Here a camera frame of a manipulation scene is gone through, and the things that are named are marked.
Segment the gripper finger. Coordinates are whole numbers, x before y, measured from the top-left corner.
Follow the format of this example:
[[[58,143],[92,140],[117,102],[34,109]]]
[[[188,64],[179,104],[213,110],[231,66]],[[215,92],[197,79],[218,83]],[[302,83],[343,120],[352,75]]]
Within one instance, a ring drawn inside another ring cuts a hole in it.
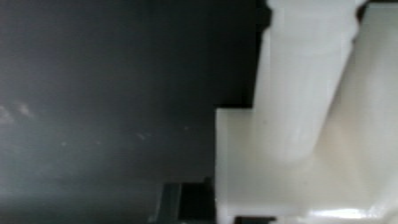
[[[215,224],[215,216],[213,178],[165,183],[149,224]]]

